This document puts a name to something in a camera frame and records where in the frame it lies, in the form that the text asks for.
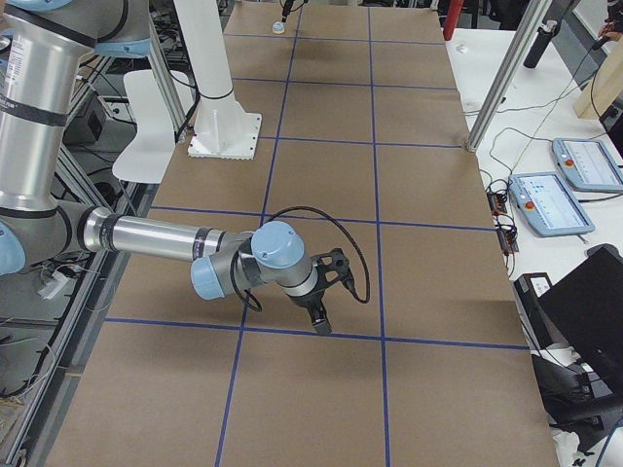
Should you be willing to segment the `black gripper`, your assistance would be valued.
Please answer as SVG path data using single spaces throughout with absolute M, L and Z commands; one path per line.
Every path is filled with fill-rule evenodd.
M 332 334 L 332 326 L 329 319 L 325 317 L 324 304 L 322 302 L 324 294 L 325 290 L 322 288 L 313 289 L 299 297 L 290 296 L 290 300 L 309 313 L 313 328 L 320 336 L 329 336 Z

